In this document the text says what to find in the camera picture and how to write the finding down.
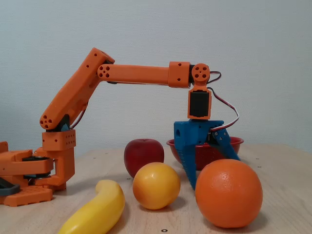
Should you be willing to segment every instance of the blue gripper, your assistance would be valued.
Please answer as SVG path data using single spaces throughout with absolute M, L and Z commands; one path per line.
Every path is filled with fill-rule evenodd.
M 240 160 L 231 146 L 231 139 L 226 129 L 210 133 L 210 129 L 224 124 L 221 120 L 179 121 L 174 123 L 175 149 L 192 188 L 196 186 L 195 147 L 207 142 L 216 147 L 225 158 Z

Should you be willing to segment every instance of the orange fruit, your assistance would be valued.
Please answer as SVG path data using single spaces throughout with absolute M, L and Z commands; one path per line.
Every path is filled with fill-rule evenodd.
M 222 228 L 250 224 L 262 205 L 262 186 L 256 172 L 234 159 L 208 164 L 199 174 L 196 202 L 204 217 Z
M 180 192 L 176 171 L 161 162 L 141 167 L 133 180 L 133 194 L 146 209 L 158 210 L 174 202 Z

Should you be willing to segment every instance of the table surface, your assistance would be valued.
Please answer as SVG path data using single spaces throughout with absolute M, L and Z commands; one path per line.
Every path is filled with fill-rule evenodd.
M 76 159 L 76 174 L 67 190 L 50 202 L 20 207 L 0 205 L 1 234 L 55 234 L 82 205 L 95 196 L 101 179 L 118 182 L 125 194 L 122 217 L 109 234 L 203 233 L 307 233 L 312 232 L 312 155 L 276 144 L 243 144 L 239 156 L 258 174 L 263 204 L 256 220 L 243 229 L 220 229 L 206 221 L 182 166 L 165 147 L 165 163 L 180 175 L 181 191 L 161 211 L 140 207 L 132 192 L 132 179 L 123 163 L 123 149 L 93 150 Z

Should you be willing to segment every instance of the banana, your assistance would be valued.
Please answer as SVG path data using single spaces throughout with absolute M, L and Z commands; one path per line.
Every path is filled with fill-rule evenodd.
M 58 234 L 105 234 L 117 223 L 125 206 L 120 185 L 112 180 L 100 180 L 96 193 L 66 221 Z

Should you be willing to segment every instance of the bowl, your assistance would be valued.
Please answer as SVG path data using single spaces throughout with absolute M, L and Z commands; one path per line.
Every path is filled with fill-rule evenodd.
M 238 153 L 240 144 L 244 142 L 243 139 L 238 137 L 231 136 L 231 145 L 234 148 L 234 151 Z M 176 148 L 175 148 L 175 140 L 171 139 L 167 141 L 167 145 L 170 146 L 170 149 L 172 151 L 172 154 L 176 158 L 176 160 L 181 163 L 181 159 L 179 155 L 177 154 Z M 201 171 L 207 164 L 216 161 L 218 159 L 224 159 L 225 157 L 219 152 L 217 148 L 211 147 L 208 143 L 205 143 L 203 145 L 197 145 L 196 146 L 196 169 L 198 171 Z

